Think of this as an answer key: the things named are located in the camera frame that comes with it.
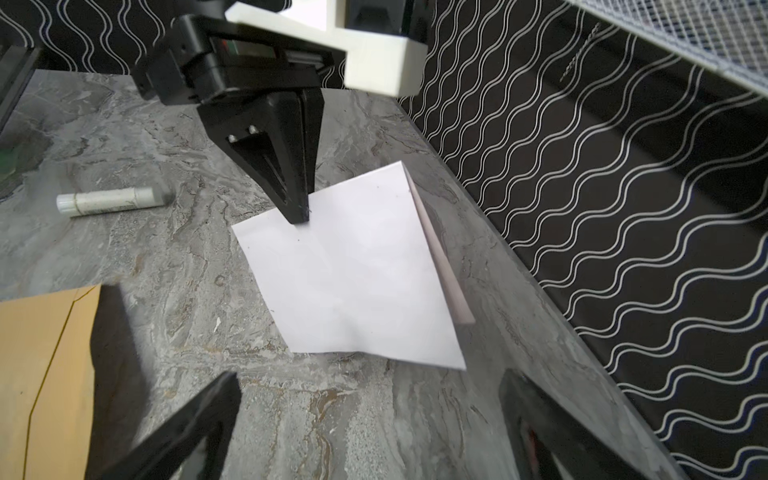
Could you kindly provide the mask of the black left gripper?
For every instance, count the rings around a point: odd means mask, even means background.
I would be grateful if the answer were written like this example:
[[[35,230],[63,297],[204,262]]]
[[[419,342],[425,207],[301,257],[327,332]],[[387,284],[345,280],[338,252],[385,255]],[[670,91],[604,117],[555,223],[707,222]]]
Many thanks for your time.
[[[200,105],[210,138],[291,224],[309,221],[324,112],[321,77],[344,53],[201,14],[176,18],[131,71],[139,94]]]

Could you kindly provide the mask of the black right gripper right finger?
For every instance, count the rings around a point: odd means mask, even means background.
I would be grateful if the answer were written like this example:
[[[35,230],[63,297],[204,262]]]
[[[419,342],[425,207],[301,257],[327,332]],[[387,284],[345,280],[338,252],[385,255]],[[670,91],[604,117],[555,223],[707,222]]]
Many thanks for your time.
[[[645,477],[522,372],[504,372],[499,400],[521,479]]]

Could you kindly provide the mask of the white paper letter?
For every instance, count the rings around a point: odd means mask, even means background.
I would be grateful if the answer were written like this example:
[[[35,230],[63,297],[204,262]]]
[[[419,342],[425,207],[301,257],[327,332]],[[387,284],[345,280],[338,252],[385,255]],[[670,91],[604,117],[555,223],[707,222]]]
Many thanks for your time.
[[[233,228],[288,349],[464,369],[456,329],[475,318],[406,166],[327,187],[309,206],[304,224],[270,210]]]

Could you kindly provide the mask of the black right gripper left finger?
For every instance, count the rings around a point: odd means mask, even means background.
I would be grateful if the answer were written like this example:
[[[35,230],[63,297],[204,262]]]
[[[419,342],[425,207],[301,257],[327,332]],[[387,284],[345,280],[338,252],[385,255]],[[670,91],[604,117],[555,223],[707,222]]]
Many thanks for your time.
[[[225,371],[104,472],[103,479],[219,479],[242,398]]]

